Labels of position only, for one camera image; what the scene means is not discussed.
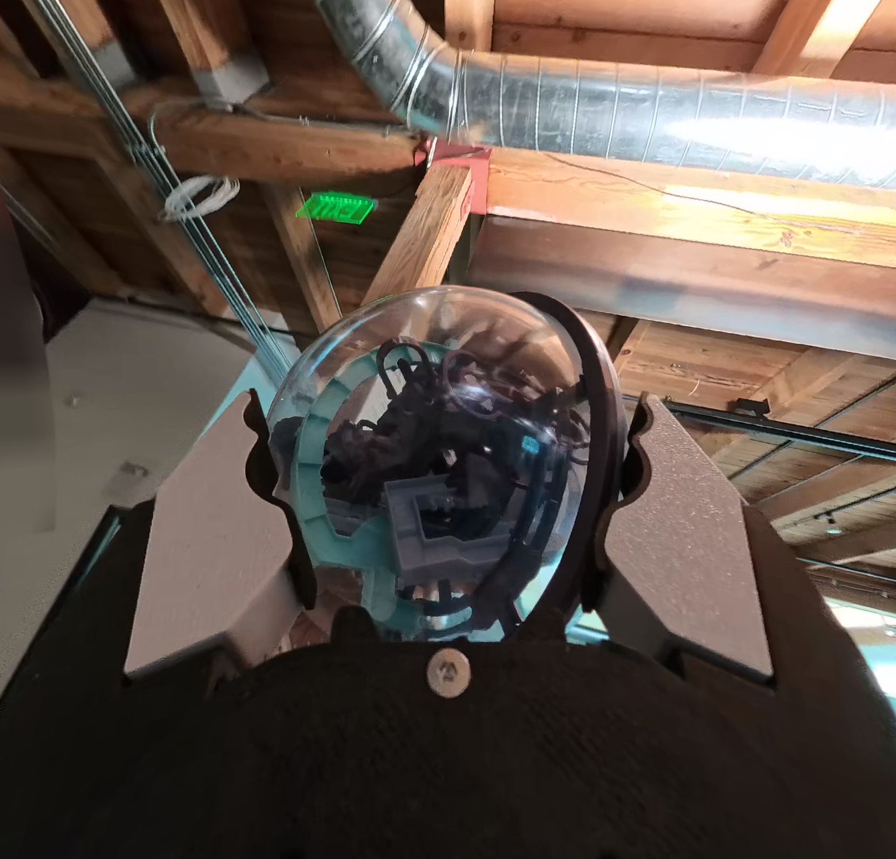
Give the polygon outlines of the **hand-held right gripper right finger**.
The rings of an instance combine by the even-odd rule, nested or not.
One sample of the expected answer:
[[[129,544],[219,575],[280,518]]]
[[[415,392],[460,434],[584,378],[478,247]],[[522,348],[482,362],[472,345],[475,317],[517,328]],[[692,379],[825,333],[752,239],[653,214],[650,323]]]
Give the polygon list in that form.
[[[685,653],[748,681],[772,678],[743,500],[653,394],[635,408],[595,555],[596,613],[611,643],[659,663]]]

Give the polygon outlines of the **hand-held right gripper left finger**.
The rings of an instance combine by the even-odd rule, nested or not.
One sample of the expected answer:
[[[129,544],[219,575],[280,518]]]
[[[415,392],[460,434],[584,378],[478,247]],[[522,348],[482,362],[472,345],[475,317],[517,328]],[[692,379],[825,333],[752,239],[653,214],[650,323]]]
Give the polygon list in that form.
[[[239,668],[254,667],[315,606],[313,564],[277,492],[269,438],[257,392],[241,392],[160,486],[128,677],[216,649]]]

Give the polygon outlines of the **clear plastic maze ball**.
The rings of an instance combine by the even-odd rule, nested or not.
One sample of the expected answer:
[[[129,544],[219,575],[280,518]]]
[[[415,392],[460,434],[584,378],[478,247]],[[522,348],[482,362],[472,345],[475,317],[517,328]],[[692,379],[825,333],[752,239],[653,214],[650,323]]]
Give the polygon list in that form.
[[[626,422],[605,341],[544,295],[431,286],[304,350],[268,416],[317,595],[351,576],[385,642],[509,641],[597,603]]]

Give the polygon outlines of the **green exit sign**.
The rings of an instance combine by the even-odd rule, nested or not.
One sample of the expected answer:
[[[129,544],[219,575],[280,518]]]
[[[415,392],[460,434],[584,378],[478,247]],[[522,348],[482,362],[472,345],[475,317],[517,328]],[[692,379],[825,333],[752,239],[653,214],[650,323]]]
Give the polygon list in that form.
[[[377,210],[375,198],[336,191],[310,193],[295,212],[295,217],[361,226]]]

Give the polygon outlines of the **grey conduit bundle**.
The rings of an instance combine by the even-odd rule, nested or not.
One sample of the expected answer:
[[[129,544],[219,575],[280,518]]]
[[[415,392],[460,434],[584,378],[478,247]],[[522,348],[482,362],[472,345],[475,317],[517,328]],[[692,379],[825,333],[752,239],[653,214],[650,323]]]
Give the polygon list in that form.
[[[84,77],[95,99],[103,107],[120,141],[134,162],[148,175],[163,200],[182,184],[155,138],[153,129],[145,135],[127,111],[118,90],[101,68],[95,53],[75,26],[60,0],[23,0],[36,10],[37,23],[49,39],[60,45],[63,57]],[[175,223],[196,251],[204,269],[256,346],[259,363],[268,380],[279,386],[288,372],[288,359],[281,343],[272,335],[254,302],[230,264],[203,216],[196,215],[188,201],[188,216]]]

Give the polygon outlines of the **black track light rail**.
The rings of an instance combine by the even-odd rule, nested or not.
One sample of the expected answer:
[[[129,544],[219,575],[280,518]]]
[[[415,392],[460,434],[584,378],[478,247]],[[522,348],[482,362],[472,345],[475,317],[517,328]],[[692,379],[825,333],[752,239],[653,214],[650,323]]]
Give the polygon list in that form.
[[[737,433],[764,435],[780,440],[789,440],[817,448],[851,453],[865,458],[895,461],[895,444],[886,440],[839,433],[817,427],[793,425],[773,421],[768,417],[753,417],[698,405],[688,405],[669,399],[664,399],[661,403],[674,416],[691,423],[724,428]]]

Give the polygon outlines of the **red beam bracket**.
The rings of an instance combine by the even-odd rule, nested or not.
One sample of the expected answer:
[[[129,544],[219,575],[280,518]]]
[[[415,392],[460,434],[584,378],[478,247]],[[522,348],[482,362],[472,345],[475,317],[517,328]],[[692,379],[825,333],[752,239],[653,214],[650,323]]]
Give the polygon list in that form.
[[[421,141],[414,151],[414,165],[429,170],[432,165],[454,166],[470,171],[469,211],[488,213],[488,179],[492,148],[453,144],[436,137]]]

